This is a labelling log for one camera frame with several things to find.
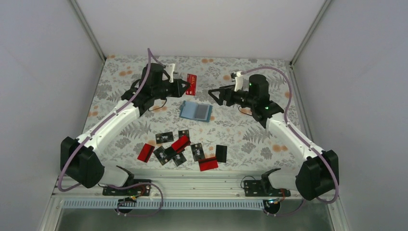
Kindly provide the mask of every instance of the black cable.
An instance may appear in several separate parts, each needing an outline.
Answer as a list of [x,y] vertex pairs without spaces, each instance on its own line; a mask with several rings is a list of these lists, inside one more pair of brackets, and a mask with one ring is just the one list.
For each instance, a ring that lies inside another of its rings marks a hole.
[[[245,179],[245,178],[247,178],[247,177],[252,177],[252,179],[256,180],[255,177],[253,177],[253,176],[244,176],[243,179]],[[243,179],[241,180],[240,186],[241,186],[242,189],[245,189],[244,187],[242,187]]]
[[250,114],[248,114],[248,113],[242,112],[242,111],[240,110],[240,108],[242,108],[242,107],[239,106],[239,107],[238,107],[238,111],[240,111],[242,114],[245,114],[245,115],[247,115],[247,116],[252,116],[252,115],[250,115]]
[[148,109],[147,111],[152,112],[154,110],[160,109],[160,108],[164,107],[166,103],[167,103],[167,99],[166,99],[165,103],[161,107],[158,107],[158,108],[153,109],[153,110]]

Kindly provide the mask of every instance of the floral tablecloth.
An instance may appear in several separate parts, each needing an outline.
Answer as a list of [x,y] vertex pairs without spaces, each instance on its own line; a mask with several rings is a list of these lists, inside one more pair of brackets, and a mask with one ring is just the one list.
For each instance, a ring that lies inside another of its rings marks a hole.
[[[159,147],[155,134],[172,131],[175,140],[179,130],[188,129],[192,144],[201,143],[206,157],[215,156],[216,145],[228,147],[227,162],[219,163],[217,170],[259,170],[266,171],[273,167],[295,169],[298,164],[287,147],[273,134],[266,131],[251,116],[238,111],[238,106],[219,106],[208,95],[209,89],[231,85],[230,73],[236,70],[248,70],[259,66],[273,66],[287,73],[283,60],[235,59],[208,57],[158,57],[164,64],[176,63],[179,75],[175,78],[187,79],[187,74],[197,75],[197,92],[195,96],[184,95],[182,98],[168,98],[161,109],[146,112],[141,118],[129,124],[99,156],[105,165],[119,165],[129,169],[180,169],[199,171],[194,162],[190,147],[184,155],[187,161],[176,166],[173,161],[162,166],[152,155],[148,163],[137,160],[145,143]],[[147,56],[110,55],[106,60],[99,81],[85,130],[93,127],[108,114],[120,100],[120,96],[129,89],[132,82],[141,77],[142,69],[147,64]],[[260,70],[253,74],[263,74],[270,83],[271,100],[285,108],[289,89],[284,78],[271,70]],[[248,77],[244,89],[248,86]],[[212,104],[213,110],[209,123],[179,118],[180,105],[183,100]],[[152,109],[164,102],[156,100]],[[244,108],[241,111],[251,113]],[[296,126],[299,119],[294,102],[289,109],[289,118]],[[166,148],[171,143],[164,143]]]

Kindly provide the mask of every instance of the floral pattern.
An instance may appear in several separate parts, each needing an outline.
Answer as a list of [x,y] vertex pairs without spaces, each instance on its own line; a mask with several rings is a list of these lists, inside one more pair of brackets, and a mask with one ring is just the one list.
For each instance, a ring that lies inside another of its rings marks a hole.
[[[187,161],[177,167],[172,161],[162,166],[154,155],[148,163],[137,160],[145,143],[165,148],[171,143],[156,144],[155,134],[172,131],[175,139],[179,130],[190,131],[191,143],[201,143],[206,157],[215,156],[216,145],[228,146],[227,162],[219,163],[217,170],[260,170],[273,167],[296,168],[290,150],[274,135],[266,131],[251,116],[248,108],[219,106],[208,95],[209,89],[215,89],[231,82],[230,73],[237,70],[248,70],[259,66],[273,66],[287,73],[285,62],[267,59],[203,58],[160,56],[162,63],[176,63],[175,78],[187,79],[187,74],[197,75],[196,95],[184,95],[182,98],[156,100],[152,112],[146,112],[139,119],[130,123],[99,156],[106,165],[119,165],[127,169],[180,169],[199,171],[194,162],[191,148],[186,148],[184,155]],[[130,85],[141,78],[142,69],[147,64],[147,57],[136,55],[111,55],[106,60],[102,76],[92,102],[85,129],[93,127],[108,114],[120,100],[120,96]],[[259,70],[253,74],[263,74],[270,83],[271,100],[285,108],[289,93],[284,78],[271,70]],[[213,105],[209,123],[179,118],[180,105],[183,100]],[[292,101],[288,113],[291,121],[299,126],[296,105]]]

